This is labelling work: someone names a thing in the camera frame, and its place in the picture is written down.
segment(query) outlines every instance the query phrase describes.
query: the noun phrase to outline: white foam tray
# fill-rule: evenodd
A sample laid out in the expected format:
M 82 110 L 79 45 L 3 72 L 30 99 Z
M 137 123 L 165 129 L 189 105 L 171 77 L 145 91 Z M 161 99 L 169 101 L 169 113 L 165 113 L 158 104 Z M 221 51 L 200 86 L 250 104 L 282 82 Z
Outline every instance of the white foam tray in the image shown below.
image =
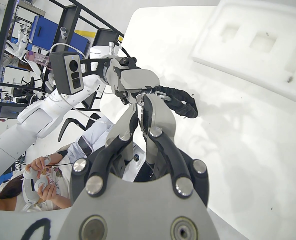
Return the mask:
M 296 8 L 221 0 L 192 59 L 296 101 Z

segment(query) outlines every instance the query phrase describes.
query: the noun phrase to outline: vr controller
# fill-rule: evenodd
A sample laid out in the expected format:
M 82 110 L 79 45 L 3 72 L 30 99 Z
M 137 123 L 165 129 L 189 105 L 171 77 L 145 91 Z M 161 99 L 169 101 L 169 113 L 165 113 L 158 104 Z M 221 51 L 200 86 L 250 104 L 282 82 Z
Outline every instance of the vr controller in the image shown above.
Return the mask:
M 50 158 L 46 157 L 45 165 L 50 163 Z M 30 167 L 28 170 L 23 172 L 23 182 L 22 182 L 22 194 L 25 202 L 28 204 L 35 204 L 39 201 L 38 190 L 41 185 L 43 185 L 42 192 L 48 185 L 48 180 L 44 175 L 37 178 L 38 171 Z M 60 194 L 60 189 L 57 188 L 56 194 Z

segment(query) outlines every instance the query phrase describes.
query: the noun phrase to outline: blue cabinet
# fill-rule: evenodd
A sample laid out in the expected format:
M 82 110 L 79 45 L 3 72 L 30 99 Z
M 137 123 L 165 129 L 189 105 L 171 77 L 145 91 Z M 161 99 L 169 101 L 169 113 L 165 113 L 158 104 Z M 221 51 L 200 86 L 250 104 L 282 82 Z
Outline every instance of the blue cabinet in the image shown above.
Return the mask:
M 54 36 L 56 35 L 58 24 L 50 21 L 42 16 L 35 16 L 31 25 L 30 40 L 35 47 L 50 50 L 53 45 Z M 74 33 L 70 45 L 85 52 L 88 46 L 88 39 Z

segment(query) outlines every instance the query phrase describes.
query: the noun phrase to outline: hand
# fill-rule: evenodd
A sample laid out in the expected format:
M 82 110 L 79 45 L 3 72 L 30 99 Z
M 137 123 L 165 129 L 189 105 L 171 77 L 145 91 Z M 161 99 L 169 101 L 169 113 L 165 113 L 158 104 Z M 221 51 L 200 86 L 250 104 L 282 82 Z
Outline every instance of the hand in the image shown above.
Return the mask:
M 43 156 L 36 158 L 33 160 L 33 162 L 26 165 L 25 169 L 28 170 L 30 167 L 32 167 L 32 169 L 38 171 L 37 178 L 40 178 L 40 173 L 45 168 L 45 159 L 46 158 Z
M 57 197 L 57 194 L 56 194 L 57 187 L 56 187 L 56 185 L 54 183 L 47 185 L 43 192 L 42 192 L 42 189 L 43 189 L 43 185 L 41 185 L 39 187 L 39 189 L 38 189 L 38 196 L 41 199 L 43 199 L 44 201 L 56 199 L 56 197 Z

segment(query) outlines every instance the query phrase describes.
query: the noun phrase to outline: dark hair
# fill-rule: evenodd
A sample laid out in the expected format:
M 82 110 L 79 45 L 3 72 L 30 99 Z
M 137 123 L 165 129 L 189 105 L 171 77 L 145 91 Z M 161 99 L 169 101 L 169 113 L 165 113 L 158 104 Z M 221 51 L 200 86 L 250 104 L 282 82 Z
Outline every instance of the dark hair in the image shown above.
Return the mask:
M 20 175 L 10 180 L 0 192 L 0 199 L 3 200 L 17 197 L 22 193 L 22 179 L 23 175 Z

